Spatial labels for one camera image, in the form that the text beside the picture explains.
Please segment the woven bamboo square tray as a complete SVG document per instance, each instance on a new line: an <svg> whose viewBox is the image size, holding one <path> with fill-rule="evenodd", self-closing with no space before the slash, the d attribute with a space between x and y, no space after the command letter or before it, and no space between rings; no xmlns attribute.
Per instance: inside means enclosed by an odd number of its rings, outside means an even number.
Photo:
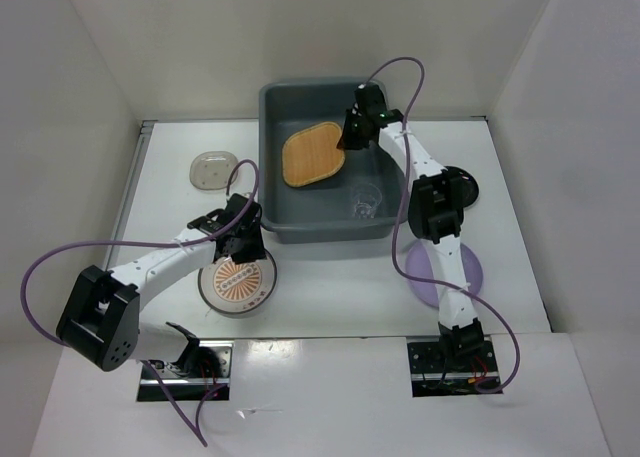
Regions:
<svg viewBox="0 0 640 457"><path fill-rule="evenodd" d="M343 167L345 151L337 147L342 129L322 122L291 135L282 146L282 176L294 188L323 181Z"/></svg>

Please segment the round patterned plate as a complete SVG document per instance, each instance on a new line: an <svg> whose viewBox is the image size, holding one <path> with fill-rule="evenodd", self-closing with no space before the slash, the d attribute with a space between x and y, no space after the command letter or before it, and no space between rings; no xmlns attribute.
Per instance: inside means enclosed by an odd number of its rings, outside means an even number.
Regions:
<svg viewBox="0 0 640 457"><path fill-rule="evenodd" d="M236 264L225 257L198 272L197 288L203 302L226 317L256 313L271 297L278 281L272 254L250 263Z"/></svg>

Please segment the clear plastic cup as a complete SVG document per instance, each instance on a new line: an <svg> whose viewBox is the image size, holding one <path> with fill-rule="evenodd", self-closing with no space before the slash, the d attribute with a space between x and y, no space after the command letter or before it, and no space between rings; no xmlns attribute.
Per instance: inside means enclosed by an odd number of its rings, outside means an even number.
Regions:
<svg viewBox="0 0 640 457"><path fill-rule="evenodd" d="M380 189L371 183L360 183L350 189L350 217L373 219L382 202Z"/></svg>

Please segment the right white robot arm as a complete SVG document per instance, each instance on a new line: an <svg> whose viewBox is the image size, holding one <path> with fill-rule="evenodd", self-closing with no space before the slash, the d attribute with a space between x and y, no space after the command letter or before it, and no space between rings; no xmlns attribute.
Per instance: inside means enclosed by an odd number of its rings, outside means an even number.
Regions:
<svg viewBox="0 0 640 457"><path fill-rule="evenodd" d="M444 287L438 297L439 359L446 368L460 370L484 342L461 256L464 178L458 170L440 164L428 153L403 114L387 107L377 84L359 85L354 96L338 146L361 150L375 143L405 172L403 201L407 222L414 237L432 250L436 264L433 278Z"/></svg>

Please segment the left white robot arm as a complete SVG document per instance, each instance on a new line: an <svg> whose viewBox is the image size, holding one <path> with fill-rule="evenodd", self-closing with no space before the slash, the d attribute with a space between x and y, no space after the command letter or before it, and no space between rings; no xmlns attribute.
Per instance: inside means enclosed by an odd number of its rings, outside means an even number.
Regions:
<svg viewBox="0 0 640 457"><path fill-rule="evenodd" d="M129 359L164 361L180 377L200 362L199 338L165 322L143 324L141 311L182 278L221 258L236 264L262 260L262 208L240 194L224 208L200 216L167 245L132 262L84 269L76 279L56 327L57 337L104 372Z"/></svg>

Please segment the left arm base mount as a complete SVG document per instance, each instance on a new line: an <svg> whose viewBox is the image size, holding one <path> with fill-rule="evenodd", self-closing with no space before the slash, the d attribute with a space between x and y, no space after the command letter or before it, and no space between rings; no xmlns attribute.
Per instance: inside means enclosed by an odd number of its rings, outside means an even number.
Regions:
<svg viewBox="0 0 640 457"><path fill-rule="evenodd" d="M212 393L211 401L228 401L234 342L231 340L204 340L194 363L187 369L176 363L151 360L152 370L143 367L140 375L137 401L163 402L162 391L154 373L166 385L171 396L178 402L196 402Z"/></svg>

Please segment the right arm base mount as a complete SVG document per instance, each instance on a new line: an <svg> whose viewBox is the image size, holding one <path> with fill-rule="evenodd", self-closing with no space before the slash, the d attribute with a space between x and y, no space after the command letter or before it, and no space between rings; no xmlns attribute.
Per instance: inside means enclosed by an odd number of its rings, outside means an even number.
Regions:
<svg viewBox="0 0 640 457"><path fill-rule="evenodd" d="M407 354L414 398L479 395L477 386L494 390L501 385L489 339L473 356L457 363L445 361L434 338L408 339Z"/></svg>

